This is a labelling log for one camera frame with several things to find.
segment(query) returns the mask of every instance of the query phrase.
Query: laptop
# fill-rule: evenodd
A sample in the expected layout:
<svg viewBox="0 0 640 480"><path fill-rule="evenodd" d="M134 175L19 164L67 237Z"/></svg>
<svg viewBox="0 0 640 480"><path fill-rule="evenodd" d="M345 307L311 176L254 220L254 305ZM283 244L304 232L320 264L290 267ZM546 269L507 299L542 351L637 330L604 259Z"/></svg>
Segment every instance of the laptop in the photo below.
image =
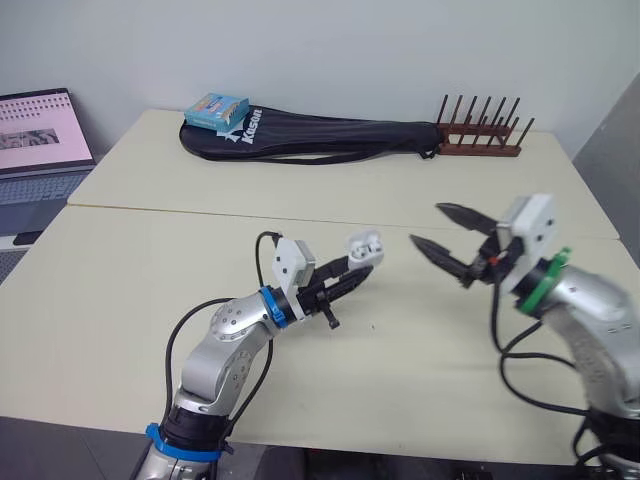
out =
<svg viewBox="0 0 640 480"><path fill-rule="evenodd" d="M66 88L0 96L0 236L44 230L94 166Z"/></svg>

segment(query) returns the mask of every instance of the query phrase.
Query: bag strap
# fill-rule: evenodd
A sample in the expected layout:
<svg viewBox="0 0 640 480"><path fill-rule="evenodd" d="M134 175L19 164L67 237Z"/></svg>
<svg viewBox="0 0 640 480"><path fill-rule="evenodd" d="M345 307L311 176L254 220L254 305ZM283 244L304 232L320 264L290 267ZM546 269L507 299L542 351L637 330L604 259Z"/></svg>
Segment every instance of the bag strap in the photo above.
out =
<svg viewBox="0 0 640 480"><path fill-rule="evenodd" d="M329 155L326 157L318 158L278 158L278 157L252 157L242 159L220 159L220 161L231 162L260 162L260 163L279 163L288 165L335 165L338 163L350 163L357 162L358 160L366 160L368 158L380 155L388 150L392 150L398 147L400 144L389 143L382 147L373 148L369 150L363 150L360 152L343 153L339 155ZM417 150L423 159L433 158L438 153L438 147L436 146L431 152L426 152L424 149Z"/></svg>

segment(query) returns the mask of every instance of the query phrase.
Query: blue ring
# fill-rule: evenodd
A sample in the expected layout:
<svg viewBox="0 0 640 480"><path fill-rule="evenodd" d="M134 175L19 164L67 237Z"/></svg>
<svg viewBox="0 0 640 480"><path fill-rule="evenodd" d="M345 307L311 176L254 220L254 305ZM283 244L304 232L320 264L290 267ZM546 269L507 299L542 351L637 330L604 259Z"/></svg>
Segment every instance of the blue ring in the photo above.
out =
<svg viewBox="0 0 640 480"><path fill-rule="evenodd" d="M167 457L177 458L178 460L187 460L189 462L213 462L220 458L222 452L220 450L214 450L212 452L200 452L196 450L182 450L181 448L172 447L171 445L167 445L160 438L160 432L158 430L157 423L150 423L147 425L147 430L145 432L147 437L153 440L153 445L163 455Z"/></svg>
<svg viewBox="0 0 640 480"><path fill-rule="evenodd" d="M267 287L262 287L260 289L260 293L262 294L262 298L267 303L267 307L271 312L271 318L280 328L287 328L287 317L284 312L278 308L278 304L276 303L275 298L271 295L271 292Z"/></svg>

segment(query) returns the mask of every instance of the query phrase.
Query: gray floor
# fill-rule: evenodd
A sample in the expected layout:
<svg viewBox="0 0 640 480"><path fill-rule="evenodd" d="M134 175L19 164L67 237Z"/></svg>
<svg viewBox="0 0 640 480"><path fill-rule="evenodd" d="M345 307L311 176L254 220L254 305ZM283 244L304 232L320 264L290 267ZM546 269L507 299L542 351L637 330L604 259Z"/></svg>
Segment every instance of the gray floor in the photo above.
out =
<svg viewBox="0 0 640 480"><path fill-rule="evenodd" d="M142 434L0 417L0 479L126 480L146 444ZM235 454L221 461L220 480L454 480L462 471L490 473L486 478L494 480L571 478L568 467L233 446Z"/></svg>

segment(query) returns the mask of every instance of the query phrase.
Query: green ring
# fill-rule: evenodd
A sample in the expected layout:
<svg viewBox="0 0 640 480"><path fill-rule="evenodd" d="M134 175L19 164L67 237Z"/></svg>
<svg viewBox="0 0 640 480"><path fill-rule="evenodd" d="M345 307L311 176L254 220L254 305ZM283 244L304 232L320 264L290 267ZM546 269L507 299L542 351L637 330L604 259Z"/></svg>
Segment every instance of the green ring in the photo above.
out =
<svg viewBox="0 0 640 480"><path fill-rule="evenodd" d="M540 283L533 289L531 295L527 297L527 299L520 305L519 310L522 313L527 315L531 314L538 307L540 301L545 297L549 290L553 288L556 284L556 280L562 268L569 261L569 255L571 254L571 249L569 247L564 247L558 253L555 254L553 260L551 261L551 265L545 273L544 278L540 281Z"/></svg>

